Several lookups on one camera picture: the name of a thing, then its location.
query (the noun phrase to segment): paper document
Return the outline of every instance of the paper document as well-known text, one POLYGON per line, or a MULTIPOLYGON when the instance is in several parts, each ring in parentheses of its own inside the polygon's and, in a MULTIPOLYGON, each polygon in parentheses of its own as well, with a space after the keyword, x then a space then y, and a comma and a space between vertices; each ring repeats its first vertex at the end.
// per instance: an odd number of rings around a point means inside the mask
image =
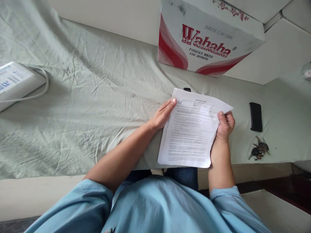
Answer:
POLYGON ((177 105, 163 129, 158 163, 208 168, 220 125, 217 113, 227 113, 233 107, 214 97, 178 88, 174 88, 173 98, 177 105))

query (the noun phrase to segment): wahaha box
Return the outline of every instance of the wahaha box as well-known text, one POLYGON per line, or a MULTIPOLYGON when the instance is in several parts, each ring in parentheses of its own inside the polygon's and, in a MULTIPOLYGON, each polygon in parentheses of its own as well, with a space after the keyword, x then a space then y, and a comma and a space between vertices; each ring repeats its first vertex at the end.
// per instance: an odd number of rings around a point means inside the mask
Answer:
POLYGON ((263 24, 219 0, 162 0, 158 61, 220 77, 265 41, 263 24))

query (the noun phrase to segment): black phone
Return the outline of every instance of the black phone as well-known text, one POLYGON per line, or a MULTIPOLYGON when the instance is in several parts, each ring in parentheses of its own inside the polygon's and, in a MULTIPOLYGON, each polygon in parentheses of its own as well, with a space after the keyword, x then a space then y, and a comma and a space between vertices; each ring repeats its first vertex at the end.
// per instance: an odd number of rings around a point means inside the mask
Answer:
POLYGON ((249 103, 250 105, 250 118, 251 118, 251 130, 262 132, 262 118, 261 118, 261 105, 257 103, 249 103))

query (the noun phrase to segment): cord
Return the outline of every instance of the cord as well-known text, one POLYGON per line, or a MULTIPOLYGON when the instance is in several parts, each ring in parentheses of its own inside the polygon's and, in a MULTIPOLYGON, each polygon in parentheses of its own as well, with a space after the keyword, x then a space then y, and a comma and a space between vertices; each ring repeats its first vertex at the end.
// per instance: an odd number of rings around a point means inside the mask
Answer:
POLYGON ((43 96, 48 91, 48 89, 49 89, 49 82, 50 82, 48 73, 44 69, 42 69, 42 68, 32 67, 32 66, 28 66, 28 67, 33 69, 33 70, 41 70, 44 73, 44 76, 45 76, 45 79, 46 79, 44 90, 41 93, 37 94, 37 95, 33 95, 33 96, 21 98, 21 99, 15 99, 15 100, 4 100, 4 101, 0 101, 0 103, 16 102, 16 101, 22 101, 22 100, 30 100, 30 99, 34 99, 34 98, 43 96))

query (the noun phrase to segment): wrinkled sheet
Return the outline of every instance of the wrinkled sheet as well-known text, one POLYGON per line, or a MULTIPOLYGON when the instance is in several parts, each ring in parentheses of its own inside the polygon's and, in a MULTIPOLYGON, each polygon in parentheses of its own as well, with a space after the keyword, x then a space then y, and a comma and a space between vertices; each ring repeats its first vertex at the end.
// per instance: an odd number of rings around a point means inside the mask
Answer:
MULTIPOLYGON (((234 107, 233 164, 311 159, 311 83, 299 71, 258 85, 180 70, 159 64, 156 46, 64 20, 47 1, 0 1, 0 16, 0 63, 51 75, 47 94, 0 113, 1 179, 85 174, 150 119, 174 87, 234 107), (262 133, 250 130, 250 102, 262 105, 262 133), (270 146, 261 161, 248 160, 256 135, 270 146)), ((169 167, 157 163, 161 136, 136 169, 169 167)))

